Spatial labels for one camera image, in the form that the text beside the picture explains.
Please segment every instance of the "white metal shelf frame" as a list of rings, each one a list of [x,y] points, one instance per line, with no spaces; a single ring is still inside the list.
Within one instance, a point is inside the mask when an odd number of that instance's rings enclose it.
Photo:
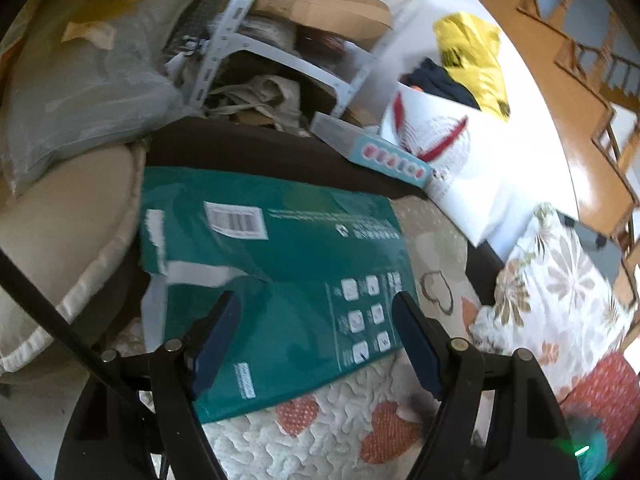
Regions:
[[[333,117],[340,117],[351,103],[377,60],[389,46],[398,30],[401,30],[411,17],[418,0],[411,0],[396,16],[393,27],[375,44],[368,53],[366,62],[356,72],[351,81],[344,81],[338,76],[277,47],[263,43],[254,38],[239,34],[238,28],[255,0],[229,0],[220,20],[213,32],[204,53],[204,59],[198,71],[198,77],[191,94],[189,104],[201,108],[204,104],[213,79],[225,57],[246,50],[259,56],[289,66],[325,85],[330,86],[336,97],[336,104],[331,112]]]

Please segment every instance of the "metal screw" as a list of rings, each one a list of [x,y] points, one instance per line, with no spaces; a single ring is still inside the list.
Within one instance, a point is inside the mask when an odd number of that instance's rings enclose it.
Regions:
[[[469,348],[469,343],[466,339],[462,339],[461,337],[457,337],[451,340],[451,347],[458,352],[464,352]]]
[[[180,348],[182,348],[182,341],[178,338],[169,339],[164,343],[164,349],[167,352],[177,352]]]
[[[103,363],[110,363],[118,356],[118,353],[115,350],[105,350],[102,352],[100,356]]]
[[[518,348],[516,354],[518,354],[518,357],[523,361],[531,361],[533,359],[533,354],[526,348]]]

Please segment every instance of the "white barcode label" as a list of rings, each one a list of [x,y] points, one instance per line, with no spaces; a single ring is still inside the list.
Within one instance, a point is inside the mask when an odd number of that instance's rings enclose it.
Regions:
[[[259,207],[204,203],[209,226],[217,233],[242,240],[268,240]]]
[[[236,363],[236,380],[238,380],[238,389],[243,399],[255,399],[254,382],[251,380],[251,372],[247,363]]]

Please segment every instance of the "green plastic package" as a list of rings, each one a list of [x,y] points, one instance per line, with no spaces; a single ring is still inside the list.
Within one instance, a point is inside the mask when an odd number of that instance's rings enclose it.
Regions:
[[[148,167],[143,269],[161,277],[164,339],[224,290],[243,313],[202,423],[293,399],[401,347],[399,290],[416,296],[389,200],[262,176]]]

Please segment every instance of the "yellow object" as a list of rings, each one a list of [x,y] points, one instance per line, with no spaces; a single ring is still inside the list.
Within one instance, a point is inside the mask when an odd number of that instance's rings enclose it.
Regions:
[[[509,102],[498,63],[500,28],[468,12],[457,12],[433,24],[442,65],[476,98],[483,112],[507,121]]]

